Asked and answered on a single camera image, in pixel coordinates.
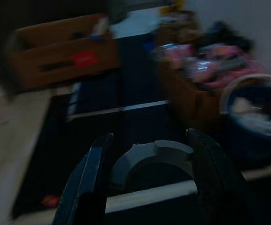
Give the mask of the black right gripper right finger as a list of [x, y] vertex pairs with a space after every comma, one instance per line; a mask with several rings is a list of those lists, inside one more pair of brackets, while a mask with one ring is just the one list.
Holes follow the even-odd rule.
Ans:
[[189, 128], [192, 170], [202, 213], [208, 225], [253, 225], [255, 218], [243, 177], [210, 136]]

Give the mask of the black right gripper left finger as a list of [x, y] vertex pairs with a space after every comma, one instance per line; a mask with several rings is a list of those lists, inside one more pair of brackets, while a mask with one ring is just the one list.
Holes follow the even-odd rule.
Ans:
[[95, 139], [69, 176], [52, 221], [53, 225], [104, 224], [110, 176], [106, 155], [111, 151], [112, 144], [112, 133]]

